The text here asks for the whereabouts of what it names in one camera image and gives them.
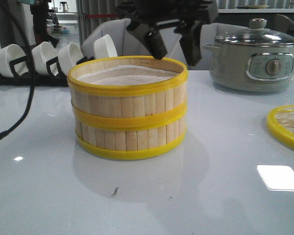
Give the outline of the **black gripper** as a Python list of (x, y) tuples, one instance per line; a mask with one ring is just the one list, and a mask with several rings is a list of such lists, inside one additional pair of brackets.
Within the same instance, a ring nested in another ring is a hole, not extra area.
[(161, 29), (174, 27), (189, 66), (201, 60), (200, 34), (204, 24), (212, 23), (219, 15), (214, 0), (130, 0), (116, 7), (120, 17), (131, 19), (126, 30), (147, 51), (161, 60), (167, 54)]

